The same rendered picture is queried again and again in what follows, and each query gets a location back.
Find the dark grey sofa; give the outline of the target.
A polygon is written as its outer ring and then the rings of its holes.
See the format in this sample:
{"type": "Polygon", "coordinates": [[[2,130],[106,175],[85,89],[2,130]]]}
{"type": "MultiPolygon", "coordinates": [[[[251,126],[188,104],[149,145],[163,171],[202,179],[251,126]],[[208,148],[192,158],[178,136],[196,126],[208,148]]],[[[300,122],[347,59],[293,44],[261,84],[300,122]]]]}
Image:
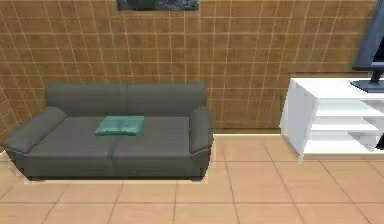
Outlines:
{"type": "Polygon", "coordinates": [[[28,179],[192,179],[213,133],[202,83],[51,83],[46,106],[1,143],[28,179]],[[136,136],[95,134],[107,116],[143,116],[136,136]]]}

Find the green folded cloth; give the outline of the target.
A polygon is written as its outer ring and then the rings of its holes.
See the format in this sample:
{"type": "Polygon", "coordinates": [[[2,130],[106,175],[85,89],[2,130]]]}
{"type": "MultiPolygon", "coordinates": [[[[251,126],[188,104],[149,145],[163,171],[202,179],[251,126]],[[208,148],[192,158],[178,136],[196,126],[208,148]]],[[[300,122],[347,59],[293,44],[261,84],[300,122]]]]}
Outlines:
{"type": "Polygon", "coordinates": [[[95,134],[99,136],[136,136],[142,130],[143,125],[143,116],[107,116],[96,128],[95,134]]]}

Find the white shelf unit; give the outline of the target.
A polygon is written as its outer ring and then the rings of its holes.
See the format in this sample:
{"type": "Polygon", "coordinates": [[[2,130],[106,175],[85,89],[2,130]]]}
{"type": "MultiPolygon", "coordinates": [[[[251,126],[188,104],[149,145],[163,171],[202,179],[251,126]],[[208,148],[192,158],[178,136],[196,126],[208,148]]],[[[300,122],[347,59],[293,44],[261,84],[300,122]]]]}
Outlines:
{"type": "Polygon", "coordinates": [[[384,159],[384,93],[367,93],[351,78],[293,78],[281,134],[300,160],[384,159]]]}

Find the dark grey television set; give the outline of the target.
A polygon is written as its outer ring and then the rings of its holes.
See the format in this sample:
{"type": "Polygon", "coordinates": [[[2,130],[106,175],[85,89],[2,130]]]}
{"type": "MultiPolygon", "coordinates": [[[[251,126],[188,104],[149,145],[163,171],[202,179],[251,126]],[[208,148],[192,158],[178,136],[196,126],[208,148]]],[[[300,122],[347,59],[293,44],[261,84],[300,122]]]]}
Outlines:
{"type": "Polygon", "coordinates": [[[372,73],[369,80],[351,81],[352,86],[367,93],[384,93],[384,80],[380,80],[384,74],[384,0],[377,0],[352,69],[372,73]]]}

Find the dark framed wall picture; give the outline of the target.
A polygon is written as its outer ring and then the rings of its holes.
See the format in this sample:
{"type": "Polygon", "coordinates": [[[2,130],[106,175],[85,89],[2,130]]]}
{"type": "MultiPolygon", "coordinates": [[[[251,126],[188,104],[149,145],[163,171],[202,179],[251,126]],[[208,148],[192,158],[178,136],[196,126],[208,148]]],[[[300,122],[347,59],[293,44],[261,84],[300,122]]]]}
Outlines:
{"type": "Polygon", "coordinates": [[[197,11],[199,0],[116,0],[117,9],[134,11],[197,11]]]}

